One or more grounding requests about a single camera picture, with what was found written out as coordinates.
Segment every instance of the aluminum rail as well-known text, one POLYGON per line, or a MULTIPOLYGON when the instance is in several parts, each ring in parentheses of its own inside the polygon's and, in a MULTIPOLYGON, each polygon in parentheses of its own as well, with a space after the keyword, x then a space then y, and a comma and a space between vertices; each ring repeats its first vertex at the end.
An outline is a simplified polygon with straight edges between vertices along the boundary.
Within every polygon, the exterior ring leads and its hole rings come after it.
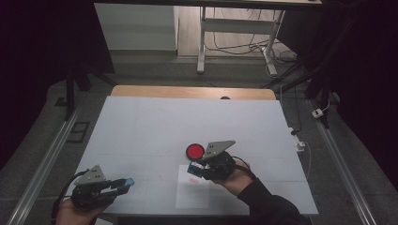
MULTIPOLYGON (((313 105, 309 100, 308 103, 311 111, 314 111, 315 108, 313 107, 313 105)), ((366 199, 364 198, 362 191, 360 190, 360 187, 357 185, 353 175, 351 174, 351 171, 349 170, 347 164, 345 163, 344 157, 339 147, 337 146, 336 142, 334 141, 334 138, 330 133, 330 130, 325 129, 320 120, 316 120, 316 125, 329 150, 330 156, 333 159, 334 164, 336 165, 337 171, 342 177, 345 188, 347 189, 348 193, 351 195, 351 198, 353 200, 355 207, 357 208, 362 223, 364 225, 376 225, 377 222, 375 221, 375 217, 373 216, 369 204, 366 202, 366 199)))
POLYGON ((62 127, 59 129, 52 143, 50 144, 46 155, 41 160, 38 168, 35 171, 32 179, 29 182, 29 185, 26 187, 20 201, 14 208, 11 217, 8 219, 7 225, 22 225, 24 224, 27 216, 29 215, 30 210, 32 209, 33 204, 35 203, 38 194, 41 191, 41 188, 44 185, 53 165, 64 146, 65 141, 73 127, 74 122, 76 121, 80 111, 82 110, 83 105, 87 100, 86 93, 82 93, 81 96, 77 99, 76 109, 74 113, 71 115, 68 121, 65 121, 62 127))

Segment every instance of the wooden edge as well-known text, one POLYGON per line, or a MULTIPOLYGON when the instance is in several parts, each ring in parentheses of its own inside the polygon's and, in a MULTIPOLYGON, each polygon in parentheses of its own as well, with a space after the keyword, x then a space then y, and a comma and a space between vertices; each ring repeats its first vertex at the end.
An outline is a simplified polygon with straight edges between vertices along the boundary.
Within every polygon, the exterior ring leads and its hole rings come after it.
POLYGON ((149 98, 207 98, 229 97, 239 100, 276 100, 269 89, 219 88, 219 87, 180 87, 180 86, 115 86, 113 97, 149 97, 149 98))

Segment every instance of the metal frame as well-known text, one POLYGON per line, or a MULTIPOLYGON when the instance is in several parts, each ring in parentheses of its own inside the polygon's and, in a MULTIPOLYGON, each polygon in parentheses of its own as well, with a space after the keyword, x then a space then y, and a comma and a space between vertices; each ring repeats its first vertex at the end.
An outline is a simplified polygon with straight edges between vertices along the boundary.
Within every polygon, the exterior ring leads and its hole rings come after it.
POLYGON ((258 0, 95 0, 95 3, 134 4, 157 6, 215 7, 215 8, 256 8, 275 10, 325 11, 341 8, 338 4, 272 2, 258 0))
MULTIPOLYGON (((307 102, 309 104, 310 111, 312 112, 313 110, 315 110, 311 102, 309 100, 307 100, 307 102)), ((357 208, 358 215, 360 216, 362 223, 366 225, 376 225, 377 222, 375 221, 375 217, 373 216, 369 204, 366 202, 366 199, 363 196, 360 187, 357 185, 357 182, 355 181, 353 175, 351 174, 351 171, 345 163, 344 157, 340 152, 340 149, 337 146, 336 142, 334 141, 333 135, 331 134, 329 129, 326 129, 324 127, 319 119, 317 119, 315 122, 324 140, 324 143, 329 150, 330 156, 333 159, 334 164, 336 165, 337 171, 342 177, 345 188, 351 195, 351 198, 355 207, 357 208)))
POLYGON ((202 7, 201 17, 201 34, 198 53, 197 73, 205 72, 205 32, 219 32, 219 33, 240 33, 240 34, 258 34, 269 35, 269 41, 266 48, 262 48, 262 53, 267 63, 267 68, 271 76, 276 76, 278 73, 273 64, 270 55, 272 45, 278 34, 279 27, 283 18, 284 11, 279 11, 276 21, 244 21, 244 20, 230 20, 230 19, 207 19, 206 7, 202 7))
POLYGON ((38 168, 30 180, 29 185, 26 187, 22 197, 20 198, 20 201, 17 203, 14 211, 11 214, 11 217, 8 219, 7 225, 24 224, 33 204, 35 203, 36 198, 38 197, 38 194, 40 193, 41 188, 44 185, 44 182, 47 179, 47 176, 53 168, 59 152, 67 140, 74 122, 76 121, 83 105, 86 102, 87 95, 88 94, 84 93, 81 97, 78 97, 75 111, 70 116, 70 119, 64 122, 53 139, 53 142, 50 144, 46 155, 38 165, 38 168))

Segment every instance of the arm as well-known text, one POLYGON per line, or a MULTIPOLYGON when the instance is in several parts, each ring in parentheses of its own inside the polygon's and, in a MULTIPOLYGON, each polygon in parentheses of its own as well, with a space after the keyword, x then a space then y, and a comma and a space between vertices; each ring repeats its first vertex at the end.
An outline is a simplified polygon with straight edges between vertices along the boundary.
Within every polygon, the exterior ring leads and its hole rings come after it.
POLYGON ((93 218, 102 213, 106 207, 85 212, 73 205, 71 199, 64 200, 59 206, 56 215, 56 225, 89 225, 93 218))
MULTIPOLYGON (((247 168, 241 161, 237 161, 237 165, 247 168)), ((300 214, 296 206, 269 193, 258 178, 253 181, 245 172, 234 170, 228 179, 213 182, 222 185, 249 205, 253 224, 300 224, 300 214)))

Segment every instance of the hand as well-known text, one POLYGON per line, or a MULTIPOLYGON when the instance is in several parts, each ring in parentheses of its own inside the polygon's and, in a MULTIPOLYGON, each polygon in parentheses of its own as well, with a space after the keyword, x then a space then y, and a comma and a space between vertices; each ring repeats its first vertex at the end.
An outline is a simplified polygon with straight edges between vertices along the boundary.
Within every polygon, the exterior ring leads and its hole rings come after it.
POLYGON ((59 206, 56 215, 56 225, 88 225, 93 218, 102 213, 107 206, 93 209, 91 211, 83 211, 73 205, 71 199, 67 199, 59 206))
MULTIPOLYGON (((250 169, 246 164, 240 160, 235 160, 236 164, 247 169, 250 169)), ((226 180, 213 180, 214 184, 221 185, 226 188, 231 194, 237 196, 239 193, 252 183, 251 177, 245 172, 235 169, 226 180)))

